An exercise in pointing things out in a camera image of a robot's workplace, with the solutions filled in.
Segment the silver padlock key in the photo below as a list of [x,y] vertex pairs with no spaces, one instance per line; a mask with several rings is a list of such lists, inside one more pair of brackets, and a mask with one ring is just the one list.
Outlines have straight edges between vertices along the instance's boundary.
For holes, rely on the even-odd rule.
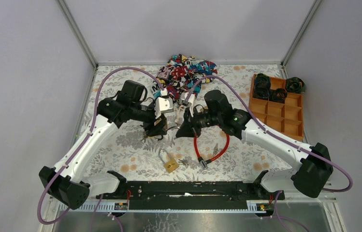
[[178,161],[184,166],[190,165],[190,161],[188,159],[179,159]]

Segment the brass padlock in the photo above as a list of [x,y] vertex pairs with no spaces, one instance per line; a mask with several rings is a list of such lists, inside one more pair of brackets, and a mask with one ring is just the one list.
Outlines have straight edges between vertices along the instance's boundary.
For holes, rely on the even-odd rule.
[[169,130],[178,129],[178,128],[179,128],[179,125],[169,127],[167,119],[159,119],[155,122],[155,125],[154,125],[154,130],[159,131],[159,132],[169,131]]
[[161,162],[163,163],[164,168],[167,173],[170,174],[179,168],[178,162],[166,150],[160,150],[158,153],[158,157],[161,160]]

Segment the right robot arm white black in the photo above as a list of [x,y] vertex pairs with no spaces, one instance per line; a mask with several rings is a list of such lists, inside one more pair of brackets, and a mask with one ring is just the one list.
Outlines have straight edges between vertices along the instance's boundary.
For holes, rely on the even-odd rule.
[[294,189],[310,198],[320,195],[333,173],[332,165],[326,162],[330,155],[325,145],[303,143],[256,122],[249,112],[234,109],[219,90],[207,92],[204,100],[208,108],[198,112],[193,105],[194,97],[181,94],[179,102],[186,109],[177,138],[197,138],[203,128],[218,126],[227,135],[257,144],[291,166],[286,170],[261,172],[253,186],[257,198],[265,199],[272,192]]

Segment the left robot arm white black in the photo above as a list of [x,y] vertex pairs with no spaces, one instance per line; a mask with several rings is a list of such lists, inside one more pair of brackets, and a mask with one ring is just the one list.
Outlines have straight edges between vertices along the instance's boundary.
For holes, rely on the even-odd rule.
[[115,171],[85,177],[85,171],[103,142],[129,120],[143,123],[148,137],[166,134],[165,112],[173,109],[166,89],[154,102],[143,105],[146,87],[132,80],[125,81],[113,97],[98,103],[95,118],[69,152],[53,167],[44,166],[39,178],[47,193],[71,210],[78,209],[91,197],[110,194],[119,199],[127,188],[126,178]]

